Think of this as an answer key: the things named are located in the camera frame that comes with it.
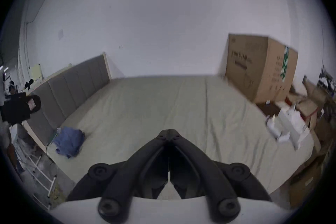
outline white wall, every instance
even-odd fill
[[[260,34],[297,49],[297,75],[317,82],[322,58],[336,77],[325,17],[319,0],[44,0],[27,51],[44,76],[103,51],[114,77],[216,74],[228,33]]]

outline green label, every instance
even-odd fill
[[[288,64],[288,52],[289,52],[289,47],[285,47],[285,52],[283,54],[281,74],[280,74],[280,77],[282,77],[282,82],[285,81],[285,77],[286,77],[287,64]]]

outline mattress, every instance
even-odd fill
[[[265,116],[217,76],[115,79],[90,97],[63,126],[86,136],[77,157],[67,159],[51,144],[47,154],[78,182],[95,163],[127,160],[163,129],[176,129],[212,160],[244,163],[268,193],[309,159],[311,135],[301,148],[277,143]]]

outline upholstered headboard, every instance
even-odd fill
[[[31,93],[40,96],[41,109],[31,114],[23,126],[44,150],[65,119],[110,79],[105,54],[57,74]]]

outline folded blue towel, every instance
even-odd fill
[[[75,157],[84,142],[84,133],[81,130],[63,127],[53,139],[56,152],[69,158]]]

